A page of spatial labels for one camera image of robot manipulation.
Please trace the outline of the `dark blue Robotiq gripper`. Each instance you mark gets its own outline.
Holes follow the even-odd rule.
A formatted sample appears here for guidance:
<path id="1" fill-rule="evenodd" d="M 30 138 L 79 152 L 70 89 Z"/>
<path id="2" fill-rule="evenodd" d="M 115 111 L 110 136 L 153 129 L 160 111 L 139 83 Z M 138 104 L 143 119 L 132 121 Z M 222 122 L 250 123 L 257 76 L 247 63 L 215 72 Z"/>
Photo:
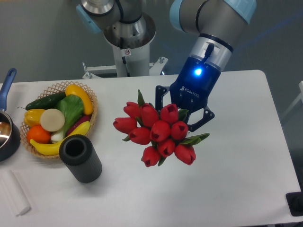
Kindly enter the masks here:
<path id="1" fill-rule="evenodd" d="M 190 132 L 195 132 L 211 121 L 215 114 L 207 106 L 208 97 L 221 72 L 215 67 L 193 57 L 188 57 L 176 81 L 170 87 L 157 85 L 155 88 L 155 109 L 163 108 L 163 97 L 170 92 L 171 102 L 190 113 L 204 108 L 202 118 L 187 124 Z"/>

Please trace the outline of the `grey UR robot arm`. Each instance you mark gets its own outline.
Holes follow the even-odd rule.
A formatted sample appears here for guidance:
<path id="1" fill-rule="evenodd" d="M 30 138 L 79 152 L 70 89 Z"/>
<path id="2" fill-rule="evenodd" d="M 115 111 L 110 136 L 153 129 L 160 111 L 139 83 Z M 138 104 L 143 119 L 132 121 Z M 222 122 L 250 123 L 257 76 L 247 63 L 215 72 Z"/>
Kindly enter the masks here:
<path id="1" fill-rule="evenodd" d="M 176 0 L 169 11 L 179 31 L 198 35 L 176 81 L 156 87 L 157 110 L 163 97 L 189 114 L 203 110 L 201 120 L 189 126 L 196 131 L 214 118 L 208 97 L 230 59 L 235 44 L 248 26 L 257 4 L 254 0 Z M 82 0 L 79 18 L 93 33 L 102 32 L 112 46 L 119 77 L 151 75 L 150 43 L 155 37 L 153 19 L 142 10 L 140 0 Z"/>

